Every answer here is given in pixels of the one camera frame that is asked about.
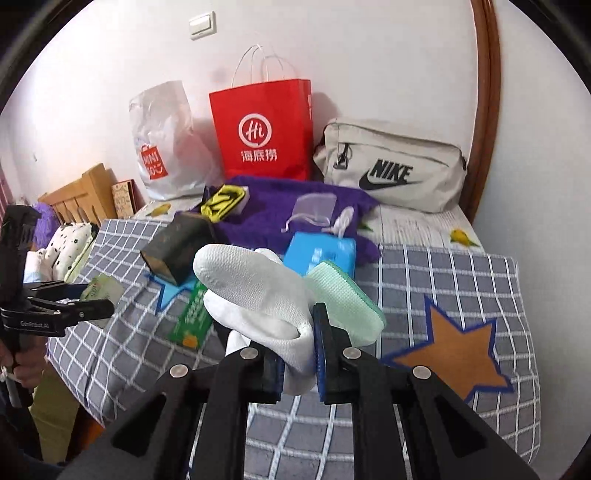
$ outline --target dark green box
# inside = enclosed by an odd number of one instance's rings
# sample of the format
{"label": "dark green box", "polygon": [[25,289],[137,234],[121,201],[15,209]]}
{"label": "dark green box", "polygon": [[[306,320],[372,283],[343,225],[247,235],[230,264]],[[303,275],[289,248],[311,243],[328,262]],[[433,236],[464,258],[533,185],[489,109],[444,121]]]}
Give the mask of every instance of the dark green box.
{"label": "dark green box", "polygon": [[197,250],[213,243],[215,233],[207,218],[179,212],[139,253],[154,275],[178,286],[191,273]]}

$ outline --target purple fluffy cloth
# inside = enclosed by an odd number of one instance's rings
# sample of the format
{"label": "purple fluffy cloth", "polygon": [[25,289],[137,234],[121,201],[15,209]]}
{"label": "purple fluffy cloth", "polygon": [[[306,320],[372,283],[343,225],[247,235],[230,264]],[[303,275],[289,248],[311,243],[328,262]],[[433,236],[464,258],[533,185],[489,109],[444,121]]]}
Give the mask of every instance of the purple fluffy cloth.
{"label": "purple fluffy cloth", "polygon": [[[357,264],[376,262],[380,258],[378,247],[371,240],[357,235],[357,225],[363,215],[379,204],[363,190],[327,185],[318,181],[268,179],[263,177],[238,176],[229,179],[228,185],[249,188],[250,199],[240,215],[229,215],[213,228],[219,240],[245,248],[268,248],[278,255],[286,252],[296,231],[320,232],[321,227],[304,222],[290,224],[290,230],[282,233],[293,207],[306,193],[334,193],[337,197],[330,224],[347,206],[354,208],[351,224],[345,236],[354,238],[357,244]],[[207,187],[204,198],[209,198],[217,189]]]}
{"label": "purple fluffy cloth", "polygon": [[37,226],[35,227],[33,241],[38,249],[47,248],[53,234],[56,233],[61,223],[53,208],[49,205],[37,203],[33,208],[41,214],[41,218],[37,221]]}

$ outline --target screw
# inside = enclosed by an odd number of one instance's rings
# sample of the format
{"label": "screw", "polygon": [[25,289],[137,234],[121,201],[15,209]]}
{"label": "screw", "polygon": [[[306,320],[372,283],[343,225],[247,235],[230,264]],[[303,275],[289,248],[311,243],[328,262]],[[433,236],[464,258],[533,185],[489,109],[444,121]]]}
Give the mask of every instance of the screw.
{"label": "screw", "polygon": [[244,360],[252,360],[258,356],[258,350],[254,347],[247,346],[246,348],[240,350],[240,356]]}
{"label": "screw", "polygon": [[170,369],[170,376],[173,378],[181,378],[189,373],[187,365],[178,364]]}
{"label": "screw", "polygon": [[361,350],[355,348],[354,346],[348,346],[345,350],[343,350],[343,355],[349,360],[357,360],[361,356]]}
{"label": "screw", "polygon": [[431,376],[431,371],[422,365],[413,368],[413,375],[421,380],[426,380]]}

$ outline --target green sponge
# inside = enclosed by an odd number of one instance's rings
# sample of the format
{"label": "green sponge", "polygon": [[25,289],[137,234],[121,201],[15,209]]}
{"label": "green sponge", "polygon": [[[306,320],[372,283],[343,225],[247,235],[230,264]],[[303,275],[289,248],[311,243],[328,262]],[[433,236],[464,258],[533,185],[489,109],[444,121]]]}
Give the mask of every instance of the green sponge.
{"label": "green sponge", "polygon": [[371,345],[379,338],[384,313],[337,265],[323,261],[304,280],[316,302],[326,304],[330,324],[346,330],[352,346]]}

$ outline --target green box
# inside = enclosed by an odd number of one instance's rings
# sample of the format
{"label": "green box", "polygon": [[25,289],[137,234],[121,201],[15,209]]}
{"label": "green box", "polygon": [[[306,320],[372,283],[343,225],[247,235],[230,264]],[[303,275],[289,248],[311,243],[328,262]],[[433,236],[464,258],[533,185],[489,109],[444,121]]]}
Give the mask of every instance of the green box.
{"label": "green box", "polygon": [[213,322],[212,316],[203,304],[205,292],[207,287],[198,280],[188,305],[168,336],[169,340],[187,348],[197,349],[203,346]]}

